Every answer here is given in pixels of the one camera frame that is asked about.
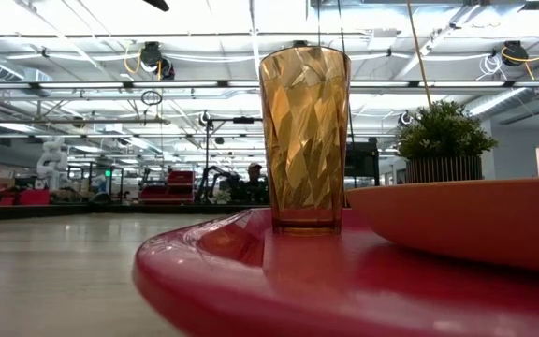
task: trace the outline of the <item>orange bowl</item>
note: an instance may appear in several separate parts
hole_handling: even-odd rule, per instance
[[[347,197],[392,242],[539,271],[539,178],[369,187]]]

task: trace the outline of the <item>green plant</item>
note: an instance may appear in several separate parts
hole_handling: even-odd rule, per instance
[[[437,101],[417,109],[413,121],[398,127],[399,155],[407,159],[480,155],[498,142],[457,102]]]
[[[230,197],[230,192],[228,191],[218,191],[215,194],[216,202],[229,202],[232,198]]]

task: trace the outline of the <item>white robot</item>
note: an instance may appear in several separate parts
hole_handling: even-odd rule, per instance
[[[49,137],[43,143],[43,155],[36,164],[35,189],[56,190],[67,170],[67,154],[62,152],[63,137]]]

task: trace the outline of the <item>amber drinking glass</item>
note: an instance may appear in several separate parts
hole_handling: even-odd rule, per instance
[[[275,232],[339,233],[351,61],[296,47],[260,65],[269,197]]]

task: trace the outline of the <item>potted plant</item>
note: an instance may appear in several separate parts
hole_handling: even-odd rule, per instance
[[[398,128],[399,155],[407,159],[408,183],[482,179],[480,155],[497,145],[480,121],[457,102],[419,108]]]
[[[225,205],[231,200],[229,191],[219,191],[215,194],[215,203]]]

